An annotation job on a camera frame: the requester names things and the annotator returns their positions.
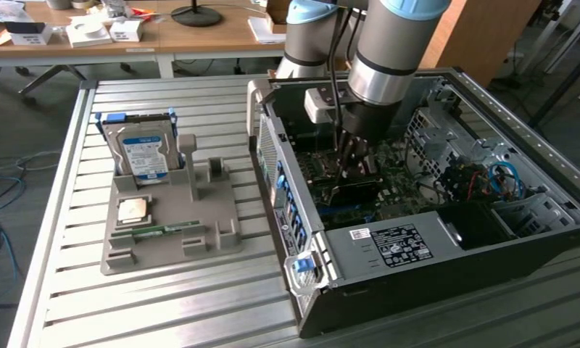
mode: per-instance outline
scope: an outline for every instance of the desk lamp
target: desk lamp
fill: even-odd
[[[208,7],[198,6],[198,1],[192,0],[192,5],[179,7],[172,11],[172,19],[190,27],[208,27],[222,21],[222,14]]]

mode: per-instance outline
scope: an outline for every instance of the floor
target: floor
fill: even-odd
[[[519,41],[517,49],[525,52],[531,46],[534,38],[539,35],[539,28],[530,28]],[[546,98],[550,96],[558,84],[580,60],[580,44],[570,53],[561,64],[555,74],[543,78],[543,85],[527,82],[525,76],[519,78],[522,88],[503,91],[502,86],[495,86],[495,95],[517,109],[521,117],[529,118],[519,106],[523,100],[525,108],[534,113]],[[195,74],[206,71],[210,60],[203,60],[183,67]],[[264,73],[275,67],[272,59],[243,59],[242,66],[248,73]],[[88,78],[98,80],[118,80],[130,78],[159,78],[159,72],[154,63],[134,63],[134,73],[127,73],[118,65],[95,65],[80,67]],[[234,73],[234,59],[218,59],[206,72],[207,75],[228,75]],[[32,67],[33,74],[40,74],[45,68]],[[21,157],[40,151],[61,148],[61,142],[68,127],[68,119],[72,105],[76,99],[79,81],[72,75],[63,72],[44,85],[31,96],[39,101],[36,107],[27,107],[20,102],[16,91],[32,78],[19,76],[12,68],[4,68],[0,73],[0,157]],[[580,101],[573,99],[580,92],[580,80],[571,87],[569,94],[562,99],[554,112],[549,115],[551,120],[542,126],[546,137],[562,150],[571,161],[580,167]],[[35,165],[44,165],[56,157],[44,158]],[[1,171],[3,175],[19,175],[17,172]],[[44,205],[48,199],[53,181],[53,170],[29,172],[25,177],[27,191],[23,197],[0,210],[0,221],[12,239],[13,249],[23,272],[27,272],[32,258],[37,231],[44,214]],[[9,182],[0,181],[0,192],[8,187]],[[0,293],[12,287],[12,268],[9,257],[0,253]],[[16,304],[23,290],[23,281],[19,280],[11,292],[0,299],[0,304]],[[15,309],[0,310],[0,347],[8,341]]]

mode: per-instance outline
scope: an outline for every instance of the chair wheel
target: chair wheel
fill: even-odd
[[[127,63],[120,63],[120,68],[123,69],[123,71],[126,71],[127,73],[131,73],[134,71],[132,66]]]
[[[24,96],[21,99],[23,103],[28,106],[33,106],[37,104],[37,99],[33,98],[32,96]]]
[[[16,67],[16,73],[21,76],[29,76],[29,70],[27,67]]]

